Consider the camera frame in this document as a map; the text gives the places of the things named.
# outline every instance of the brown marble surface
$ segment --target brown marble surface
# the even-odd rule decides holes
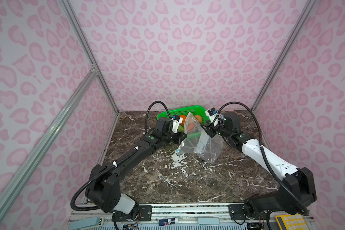
[[[258,138],[250,114],[237,113],[242,130]],[[149,127],[154,126],[158,114],[149,114]],[[111,163],[132,148],[142,136],[144,124],[145,112],[121,112],[104,163]],[[226,144],[213,164],[196,154],[185,154],[174,160],[177,148],[176,144],[165,145],[139,163],[121,182],[122,193],[140,203],[242,202],[253,194],[278,188],[258,163]]]

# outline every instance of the pink patterned wall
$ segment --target pink patterned wall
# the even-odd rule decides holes
[[[63,229],[70,200],[97,164],[115,113],[94,80],[23,188],[0,230]],[[77,199],[79,204],[84,193]]]
[[[259,107],[270,148],[313,171],[320,230],[345,229],[345,0],[322,0]]]
[[[89,70],[56,0],[0,0],[0,193]]]
[[[252,106],[306,0],[70,2],[118,109],[146,110]]]

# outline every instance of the calculator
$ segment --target calculator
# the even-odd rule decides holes
[[[276,222],[281,230],[309,230],[300,214],[276,216]]]

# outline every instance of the clear plastic bag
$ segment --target clear plastic bag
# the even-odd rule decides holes
[[[195,153],[209,163],[215,162],[220,156],[224,148],[221,136],[210,138],[192,113],[186,116],[184,133],[187,137],[181,142],[176,154]]]

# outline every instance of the green plastic basket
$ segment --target green plastic basket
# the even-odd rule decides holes
[[[205,108],[203,108],[200,105],[192,105],[192,106],[188,106],[188,107],[184,107],[184,108],[176,108],[176,109],[172,109],[169,110],[170,115],[185,115],[187,116],[188,113],[192,113],[193,115],[199,115],[202,117],[203,122],[205,123],[207,120],[209,120],[209,118],[206,116],[206,110]],[[159,119],[160,117],[167,117],[167,113],[166,112],[162,112],[157,116],[157,119]]]

